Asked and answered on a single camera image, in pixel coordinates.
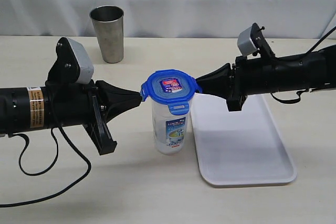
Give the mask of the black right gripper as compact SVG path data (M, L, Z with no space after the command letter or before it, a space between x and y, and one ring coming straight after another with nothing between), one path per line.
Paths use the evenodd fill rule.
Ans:
M262 34L265 28L259 27L254 33L257 52L236 58L231 69L230 63L196 79L202 94L214 95L226 100L230 112L241 111L248 95L269 93L267 73L271 72L271 61L275 53Z

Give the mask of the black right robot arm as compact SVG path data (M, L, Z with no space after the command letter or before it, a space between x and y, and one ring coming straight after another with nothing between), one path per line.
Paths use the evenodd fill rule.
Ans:
M241 55L233 64L196 78L198 91L225 99L233 112L241 111L250 95L295 91L296 99L277 100L295 104L305 92L335 89L335 45L317 49L325 36L303 54L276 57L262 30L253 23L242 31L237 39Z

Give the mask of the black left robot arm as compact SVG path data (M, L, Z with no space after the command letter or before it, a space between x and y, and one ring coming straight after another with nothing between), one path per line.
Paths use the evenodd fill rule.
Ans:
M139 92L93 81L93 64L83 45L62 37L45 86L1 89L1 134L82 125L99 155L117 142L107 127L116 116L142 102Z

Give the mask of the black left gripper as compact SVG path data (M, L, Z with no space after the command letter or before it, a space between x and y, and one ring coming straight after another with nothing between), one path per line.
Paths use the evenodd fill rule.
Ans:
M82 125L100 155L113 153L117 142L112 139L107 123L138 107L142 97L137 91L119 88L103 80L95 84L91 78L88 84L76 83L79 66L67 38L58 40L57 59L45 82L53 122L59 122L61 126Z

